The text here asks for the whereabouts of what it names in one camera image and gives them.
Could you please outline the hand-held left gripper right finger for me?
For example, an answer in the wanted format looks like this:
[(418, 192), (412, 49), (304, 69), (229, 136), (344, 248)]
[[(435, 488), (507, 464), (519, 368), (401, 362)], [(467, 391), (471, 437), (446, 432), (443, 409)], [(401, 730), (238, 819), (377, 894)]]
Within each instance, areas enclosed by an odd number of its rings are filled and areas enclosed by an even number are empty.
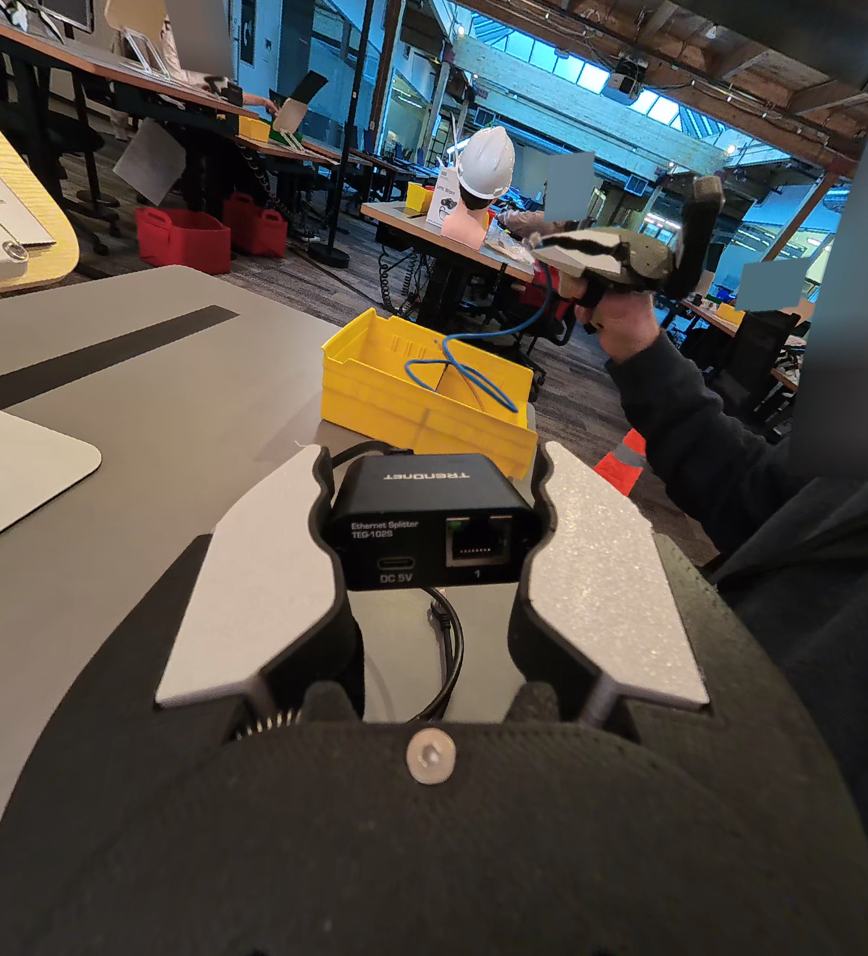
[(650, 522), (571, 451), (548, 442), (533, 475), (539, 542), (523, 560), (508, 650), (549, 685), (564, 721), (607, 721), (633, 700), (710, 702)]

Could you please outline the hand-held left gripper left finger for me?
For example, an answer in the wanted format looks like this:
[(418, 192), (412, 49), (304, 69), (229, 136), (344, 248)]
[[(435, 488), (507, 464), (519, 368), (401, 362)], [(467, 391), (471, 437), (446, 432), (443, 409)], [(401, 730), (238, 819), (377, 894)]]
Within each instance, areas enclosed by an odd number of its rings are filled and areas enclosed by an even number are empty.
[(225, 513), (156, 688), (159, 707), (239, 697), (259, 719), (285, 719), (310, 687), (335, 682), (363, 713), (363, 640), (323, 535), (333, 492), (329, 450), (307, 445)]

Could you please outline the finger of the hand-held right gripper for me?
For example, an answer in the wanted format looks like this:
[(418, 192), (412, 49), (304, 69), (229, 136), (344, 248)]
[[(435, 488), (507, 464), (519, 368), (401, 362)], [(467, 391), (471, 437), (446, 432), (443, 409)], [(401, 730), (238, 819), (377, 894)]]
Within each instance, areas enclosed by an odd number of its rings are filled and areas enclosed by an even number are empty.
[(548, 233), (540, 240), (540, 247), (561, 247), (584, 252), (612, 250), (630, 245), (628, 232), (612, 228), (592, 228), (583, 230)]
[(556, 269), (561, 277), (574, 280), (599, 281), (604, 284), (632, 284), (623, 248), (535, 248), (532, 256), (537, 262)]

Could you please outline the black ethernet splitter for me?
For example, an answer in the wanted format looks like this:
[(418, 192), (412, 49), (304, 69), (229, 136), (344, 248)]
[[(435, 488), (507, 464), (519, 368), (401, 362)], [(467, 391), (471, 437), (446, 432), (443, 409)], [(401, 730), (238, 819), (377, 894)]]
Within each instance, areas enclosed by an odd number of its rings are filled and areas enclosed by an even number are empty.
[(323, 531), (355, 592), (520, 579), (540, 518), (479, 453), (366, 455), (349, 465)]

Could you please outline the yellow divided storage bin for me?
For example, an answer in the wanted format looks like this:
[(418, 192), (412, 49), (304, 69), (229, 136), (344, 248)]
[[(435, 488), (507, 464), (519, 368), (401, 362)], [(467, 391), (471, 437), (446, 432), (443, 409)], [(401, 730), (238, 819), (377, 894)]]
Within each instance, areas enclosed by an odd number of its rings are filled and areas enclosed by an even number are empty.
[(512, 400), (510, 411), (444, 363), (441, 339), (374, 309), (353, 319), (322, 347), (322, 419), (417, 454), (481, 453), (523, 479), (538, 442), (527, 420), (531, 370), (466, 342), (451, 346)]

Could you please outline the person's right forearm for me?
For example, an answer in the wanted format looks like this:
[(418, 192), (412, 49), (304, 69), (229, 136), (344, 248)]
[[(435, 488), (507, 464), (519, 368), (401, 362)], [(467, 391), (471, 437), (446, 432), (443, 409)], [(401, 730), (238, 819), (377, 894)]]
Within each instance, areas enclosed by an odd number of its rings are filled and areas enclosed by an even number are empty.
[(730, 556), (807, 484), (787, 451), (727, 415), (699, 368), (663, 331), (607, 370), (667, 496)]

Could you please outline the person's right hand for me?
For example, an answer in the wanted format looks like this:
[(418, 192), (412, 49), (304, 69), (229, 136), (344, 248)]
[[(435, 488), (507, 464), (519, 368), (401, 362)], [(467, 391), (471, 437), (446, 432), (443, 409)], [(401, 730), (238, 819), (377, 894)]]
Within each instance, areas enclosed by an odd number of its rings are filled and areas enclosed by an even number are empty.
[(606, 292), (593, 312), (602, 349), (623, 363), (651, 347), (661, 335), (653, 293)]

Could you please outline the pink mannequin head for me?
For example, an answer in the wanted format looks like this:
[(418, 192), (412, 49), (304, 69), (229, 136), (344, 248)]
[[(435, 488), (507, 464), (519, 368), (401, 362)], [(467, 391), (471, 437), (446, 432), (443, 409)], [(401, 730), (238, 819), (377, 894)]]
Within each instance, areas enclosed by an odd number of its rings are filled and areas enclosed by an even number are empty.
[(445, 217), (440, 234), (447, 240), (470, 249), (480, 249), (489, 229), (489, 198), (475, 196), (459, 186), (457, 204)]

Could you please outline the orange safety vest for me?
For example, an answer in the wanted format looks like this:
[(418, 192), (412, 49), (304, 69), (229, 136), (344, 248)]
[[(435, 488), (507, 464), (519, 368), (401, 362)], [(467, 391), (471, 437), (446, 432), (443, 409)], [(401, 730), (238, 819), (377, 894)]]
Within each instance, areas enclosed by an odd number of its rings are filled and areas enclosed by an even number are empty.
[(631, 429), (596, 465), (594, 472), (620, 494), (629, 497), (646, 465), (646, 442)]

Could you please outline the white hard hat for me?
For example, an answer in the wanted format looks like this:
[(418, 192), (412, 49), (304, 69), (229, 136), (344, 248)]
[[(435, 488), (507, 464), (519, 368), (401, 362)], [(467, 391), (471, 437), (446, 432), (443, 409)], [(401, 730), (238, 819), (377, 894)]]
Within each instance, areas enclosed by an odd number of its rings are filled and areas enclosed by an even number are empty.
[(506, 129), (492, 125), (476, 131), (457, 159), (459, 185), (471, 197), (488, 205), (510, 188), (515, 150)]

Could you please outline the white product box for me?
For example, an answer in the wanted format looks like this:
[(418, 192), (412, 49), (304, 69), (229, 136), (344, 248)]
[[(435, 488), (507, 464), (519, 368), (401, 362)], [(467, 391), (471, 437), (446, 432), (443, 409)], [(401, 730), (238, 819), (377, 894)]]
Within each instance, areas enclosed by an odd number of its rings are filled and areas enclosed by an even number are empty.
[(444, 221), (457, 208), (460, 199), (461, 190), (457, 169), (452, 165), (441, 166), (426, 214), (427, 224), (440, 232)]

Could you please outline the black floor pole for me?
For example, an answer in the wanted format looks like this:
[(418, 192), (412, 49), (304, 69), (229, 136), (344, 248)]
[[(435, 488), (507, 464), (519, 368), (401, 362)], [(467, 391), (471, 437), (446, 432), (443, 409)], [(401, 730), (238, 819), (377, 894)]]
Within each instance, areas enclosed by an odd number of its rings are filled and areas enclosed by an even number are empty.
[(364, 74), (369, 43), (370, 26), (374, 1), (366, 1), (363, 21), (360, 28), (360, 39), (356, 54), (356, 66), (353, 80), (349, 110), (346, 117), (340, 159), (334, 169), (331, 202), (328, 210), (328, 239), (325, 243), (315, 243), (308, 248), (309, 258), (316, 264), (330, 269), (348, 269), (350, 256), (335, 246), (338, 232), (339, 215), (344, 192), (345, 177), (352, 150), (353, 135), (356, 125), (356, 111), (358, 106), (360, 87)]

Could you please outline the red storage bin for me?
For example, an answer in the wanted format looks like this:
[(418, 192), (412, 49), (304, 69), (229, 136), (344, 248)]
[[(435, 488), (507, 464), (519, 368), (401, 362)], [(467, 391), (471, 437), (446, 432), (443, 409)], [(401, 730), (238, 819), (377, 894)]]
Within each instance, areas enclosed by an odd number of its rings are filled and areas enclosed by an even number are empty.
[(188, 209), (135, 210), (138, 255), (153, 267), (183, 266), (209, 275), (231, 269), (231, 231), (204, 212)]
[(251, 198), (234, 193), (223, 204), (223, 223), (233, 250), (264, 258), (285, 257), (288, 221), (276, 209), (262, 209)]

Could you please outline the grey hanging paper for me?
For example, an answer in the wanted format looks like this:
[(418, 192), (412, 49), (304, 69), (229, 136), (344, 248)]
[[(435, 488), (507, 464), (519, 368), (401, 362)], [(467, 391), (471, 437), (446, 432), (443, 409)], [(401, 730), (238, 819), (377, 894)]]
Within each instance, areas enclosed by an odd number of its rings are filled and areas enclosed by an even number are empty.
[(186, 165), (186, 151), (154, 119), (143, 119), (115, 164), (114, 173), (149, 204), (159, 206)]

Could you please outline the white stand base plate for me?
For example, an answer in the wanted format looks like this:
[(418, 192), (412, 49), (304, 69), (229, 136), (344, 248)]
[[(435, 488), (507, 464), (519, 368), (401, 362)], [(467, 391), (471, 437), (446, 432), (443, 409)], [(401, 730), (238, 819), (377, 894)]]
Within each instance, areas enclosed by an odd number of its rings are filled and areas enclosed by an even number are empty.
[(101, 464), (93, 445), (0, 410), (0, 533)]

